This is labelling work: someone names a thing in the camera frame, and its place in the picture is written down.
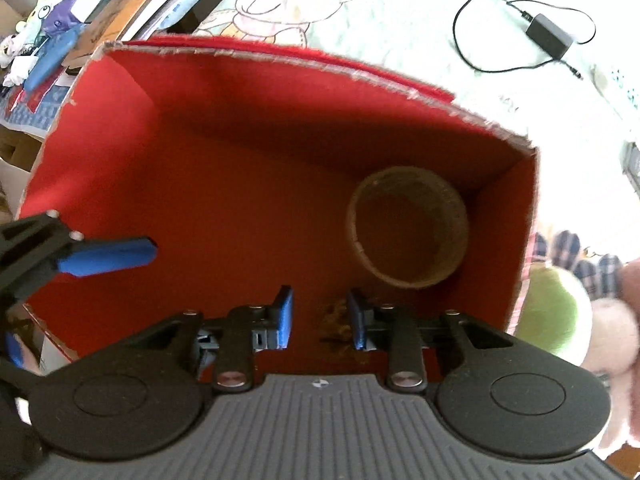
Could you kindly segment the pine cone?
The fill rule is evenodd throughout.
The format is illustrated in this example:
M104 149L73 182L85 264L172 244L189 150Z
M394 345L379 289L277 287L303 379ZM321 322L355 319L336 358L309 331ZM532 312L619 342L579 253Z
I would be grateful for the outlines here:
M337 300L324 310L319 336L327 344L352 344L352 318L345 299Z

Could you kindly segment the brown woven round basket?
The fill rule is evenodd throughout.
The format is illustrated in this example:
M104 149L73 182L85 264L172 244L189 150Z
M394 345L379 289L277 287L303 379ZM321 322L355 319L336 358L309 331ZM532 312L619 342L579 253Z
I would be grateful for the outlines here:
M421 289L457 271L470 227L451 184L430 170L395 166L358 184L346 211L346 235L359 263L378 280Z

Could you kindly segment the blue checkered cloth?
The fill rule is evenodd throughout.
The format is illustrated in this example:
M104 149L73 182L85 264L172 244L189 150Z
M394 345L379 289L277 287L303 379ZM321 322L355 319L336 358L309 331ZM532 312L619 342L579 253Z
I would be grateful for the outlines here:
M58 116L70 88L54 84L38 103L29 101L20 89L12 89L1 99L1 125L10 130L44 139Z

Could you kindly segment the red cardboard storage box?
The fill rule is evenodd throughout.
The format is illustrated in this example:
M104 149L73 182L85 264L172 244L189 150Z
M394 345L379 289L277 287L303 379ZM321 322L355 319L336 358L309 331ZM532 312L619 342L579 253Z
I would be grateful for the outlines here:
M459 270L421 290L357 262L348 202L377 171L433 171L464 198ZM146 235L148 266L61 275L29 304L84 356L182 309L211 318L295 292L285 370L321 365L317 327L349 289L429 315L459 309L506 327L537 198L537 151L440 89L344 58L227 38L107 44L44 141L21 206L72 229Z

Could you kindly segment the green plush toy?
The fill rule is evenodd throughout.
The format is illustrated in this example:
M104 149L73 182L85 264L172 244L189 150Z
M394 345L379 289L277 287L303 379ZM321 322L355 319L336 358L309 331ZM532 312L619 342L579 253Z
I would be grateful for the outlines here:
M514 335L574 365L582 365L592 333L591 300L573 273L536 262Z

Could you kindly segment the blue pencil case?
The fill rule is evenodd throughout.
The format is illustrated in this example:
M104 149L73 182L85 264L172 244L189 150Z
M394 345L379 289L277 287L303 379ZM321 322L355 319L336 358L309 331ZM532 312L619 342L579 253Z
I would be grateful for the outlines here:
M38 51L38 61L24 81L23 89L34 92L60 66L70 50L76 46L84 26L78 25L50 37Z

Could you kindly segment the small frog figurine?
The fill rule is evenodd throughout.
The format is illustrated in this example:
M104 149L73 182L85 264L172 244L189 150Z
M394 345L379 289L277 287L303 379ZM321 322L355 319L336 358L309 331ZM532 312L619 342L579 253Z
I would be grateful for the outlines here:
M44 19L62 1L64 0L38 0L26 20L16 24L16 39L22 44L33 44L40 33Z

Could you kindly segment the white pink plush duck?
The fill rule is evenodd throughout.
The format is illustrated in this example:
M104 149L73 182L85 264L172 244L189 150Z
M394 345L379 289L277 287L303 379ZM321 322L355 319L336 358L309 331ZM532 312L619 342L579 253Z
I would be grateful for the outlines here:
M605 458L624 444L639 442L639 265L616 255L592 256L577 234L562 231L534 237L536 262L573 273L591 300L592 333L580 367L600 379L611 397L611 416L596 446Z

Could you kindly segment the yellow hardcover book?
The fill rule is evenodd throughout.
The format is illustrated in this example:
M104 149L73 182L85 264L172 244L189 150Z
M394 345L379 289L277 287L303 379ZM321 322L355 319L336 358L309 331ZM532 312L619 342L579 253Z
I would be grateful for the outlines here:
M80 34L62 65L68 70L81 68L104 42L122 40L126 30L151 0L111 0Z

